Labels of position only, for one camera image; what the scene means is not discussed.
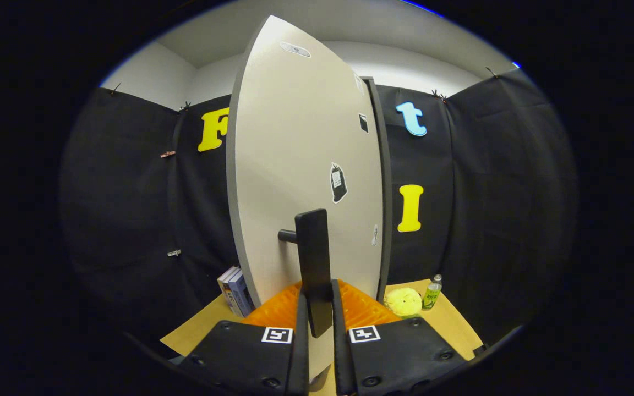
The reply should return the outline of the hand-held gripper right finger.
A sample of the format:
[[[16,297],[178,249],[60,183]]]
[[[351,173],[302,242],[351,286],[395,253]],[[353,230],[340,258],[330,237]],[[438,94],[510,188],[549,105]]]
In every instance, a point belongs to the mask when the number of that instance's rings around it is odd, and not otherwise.
[[[423,395],[468,367],[423,318],[347,328],[345,287],[331,286],[337,395]]]

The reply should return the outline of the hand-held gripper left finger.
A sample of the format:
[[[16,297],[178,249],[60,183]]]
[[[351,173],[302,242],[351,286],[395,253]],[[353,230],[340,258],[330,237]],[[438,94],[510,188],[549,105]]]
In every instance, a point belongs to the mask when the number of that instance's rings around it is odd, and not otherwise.
[[[309,394],[309,314],[302,283],[242,322],[219,321],[179,364],[211,395]]]

